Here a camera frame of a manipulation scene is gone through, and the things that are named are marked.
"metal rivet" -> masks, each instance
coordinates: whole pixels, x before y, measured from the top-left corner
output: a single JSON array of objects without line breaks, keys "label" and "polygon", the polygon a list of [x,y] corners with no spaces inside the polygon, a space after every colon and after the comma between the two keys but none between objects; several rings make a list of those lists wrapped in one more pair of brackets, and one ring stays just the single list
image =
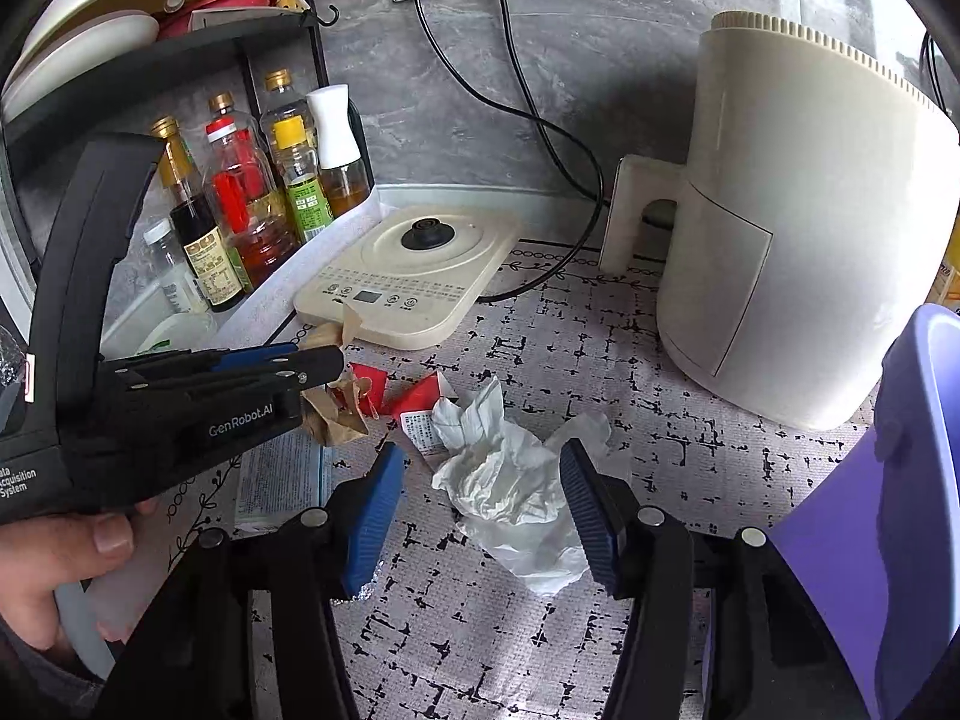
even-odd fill
[{"label": "metal rivet", "polygon": [[651,528],[659,528],[659,526],[664,523],[666,517],[656,506],[644,506],[637,512],[637,519],[644,525],[649,525]]},{"label": "metal rivet", "polygon": [[306,509],[301,514],[301,525],[304,528],[319,528],[326,524],[326,512],[323,509]]},{"label": "metal rivet", "polygon": [[200,546],[203,549],[213,549],[224,543],[226,537],[227,534],[220,528],[207,528],[203,533],[200,533],[200,536],[197,536],[197,541],[200,541]]},{"label": "metal rivet", "polygon": [[752,547],[762,547],[767,542],[766,533],[763,533],[759,528],[744,528],[740,532],[740,537],[744,543]]}]

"brown paper bag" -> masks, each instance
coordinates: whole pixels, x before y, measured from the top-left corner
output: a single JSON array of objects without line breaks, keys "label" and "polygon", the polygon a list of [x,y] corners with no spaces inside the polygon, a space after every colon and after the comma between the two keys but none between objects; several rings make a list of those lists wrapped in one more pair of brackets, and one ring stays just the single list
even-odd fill
[{"label": "brown paper bag", "polygon": [[[359,329],[359,314],[344,304],[343,324],[327,322],[320,325],[301,341],[299,347],[343,348],[353,341]],[[304,428],[315,442],[323,446],[338,446],[370,435],[367,420],[360,410],[360,401],[370,389],[371,380],[357,378],[349,365],[333,384],[306,389],[301,393]]]}]

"purple bin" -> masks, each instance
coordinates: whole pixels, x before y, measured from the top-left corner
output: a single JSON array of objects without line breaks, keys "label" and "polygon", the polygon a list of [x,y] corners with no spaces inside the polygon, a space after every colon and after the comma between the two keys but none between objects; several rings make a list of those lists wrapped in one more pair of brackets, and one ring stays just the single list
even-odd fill
[{"label": "purple bin", "polygon": [[874,427],[771,531],[870,717],[894,720],[960,625],[960,317],[925,305],[883,360]]}]

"black knob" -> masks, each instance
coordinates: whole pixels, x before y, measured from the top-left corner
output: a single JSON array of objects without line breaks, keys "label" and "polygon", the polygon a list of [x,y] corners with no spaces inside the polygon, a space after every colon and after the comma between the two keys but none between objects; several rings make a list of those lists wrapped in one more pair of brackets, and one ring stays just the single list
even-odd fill
[{"label": "black knob", "polygon": [[453,240],[453,227],[438,218],[419,218],[403,233],[400,245],[411,251],[426,251],[441,247]]}]

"glass bottle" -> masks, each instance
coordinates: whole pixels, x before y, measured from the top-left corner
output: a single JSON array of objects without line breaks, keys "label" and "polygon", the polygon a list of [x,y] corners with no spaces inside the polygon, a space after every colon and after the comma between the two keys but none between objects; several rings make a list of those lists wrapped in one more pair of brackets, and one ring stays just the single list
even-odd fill
[{"label": "glass bottle", "polygon": [[333,221],[317,180],[317,153],[307,143],[304,120],[299,116],[274,122],[274,140],[277,168],[287,188],[296,229],[307,242]]},{"label": "glass bottle", "polygon": [[206,102],[206,105],[208,105],[214,119],[219,119],[219,117],[222,116],[231,117],[234,122],[236,122],[237,132],[241,138],[253,137],[261,149],[267,148],[267,143],[263,140],[256,120],[246,111],[238,111],[236,109],[231,93],[221,92],[219,95],[213,95],[213,97]]},{"label": "glass bottle", "polygon": [[152,225],[143,234],[143,242],[147,245],[151,274],[160,282],[160,288],[174,311],[178,314],[208,312],[210,306],[200,292],[169,218],[164,217]]},{"label": "glass bottle", "polygon": [[277,146],[277,137],[274,135],[274,124],[282,122],[284,119],[299,116],[304,122],[306,142],[310,148],[315,148],[317,139],[313,115],[310,113],[304,95],[301,95],[294,88],[290,79],[290,71],[283,69],[267,73],[264,84],[267,87],[267,95],[263,100],[263,109],[266,113],[260,117],[260,129],[267,137],[270,156],[274,158],[274,163],[277,164],[280,160],[280,149]]},{"label": "glass bottle", "polygon": [[317,123],[317,156],[320,186],[335,217],[344,215],[370,196],[367,169],[360,158],[347,108],[346,84],[325,86],[306,95]]},{"label": "glass bottle", "polygon": [[287,220],[283,194],[277,191],[267,157],[256,139],[243,134],[233,117],[206,126],[213,148],[203,186],[219,206],[251,285],[256,289],[299,248]]},{"label": "glass bottle", "polygon": [[234,271],[232,258],[213,210],[203,194],[200,174],[179,126],[172,116],[154,122],[150,132],[165,141],[160,158],[160,182],[170,191],[174,208],[170,220],[203,295],[216,312],[232,309],[243,299],[244,287]]}]

